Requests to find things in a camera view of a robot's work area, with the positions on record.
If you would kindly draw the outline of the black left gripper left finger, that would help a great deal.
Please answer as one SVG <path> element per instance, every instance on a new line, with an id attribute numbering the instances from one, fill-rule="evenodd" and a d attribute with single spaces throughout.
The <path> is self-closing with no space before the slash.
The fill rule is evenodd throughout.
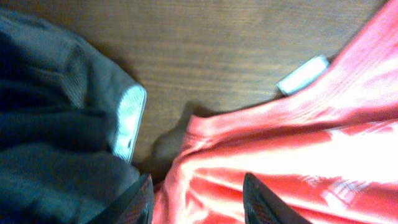
<path id="1" fill-rule="evenodd" d="M 153 212 L 152 178 L 143 174 L 88 224 L 151 224 Z"/>

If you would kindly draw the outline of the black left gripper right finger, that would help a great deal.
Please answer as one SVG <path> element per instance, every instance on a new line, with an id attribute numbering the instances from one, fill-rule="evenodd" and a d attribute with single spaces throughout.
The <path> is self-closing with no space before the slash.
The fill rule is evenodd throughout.
<path id="1" fill-rule="evenodd" d="M 243 205 L 245 224 L 310 224 L 252 173 L 244 176 Z"/>

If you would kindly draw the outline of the orange printed t-shirt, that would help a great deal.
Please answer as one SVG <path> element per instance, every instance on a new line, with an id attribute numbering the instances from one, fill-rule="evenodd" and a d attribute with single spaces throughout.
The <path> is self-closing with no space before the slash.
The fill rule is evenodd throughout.
<path id="1" fill-rule="evenodd" d="M 312 223 L 397 222 L 397 2 L 304 90 L 192 116 L 154 223 L 244 223 L 251 174 Z"/>

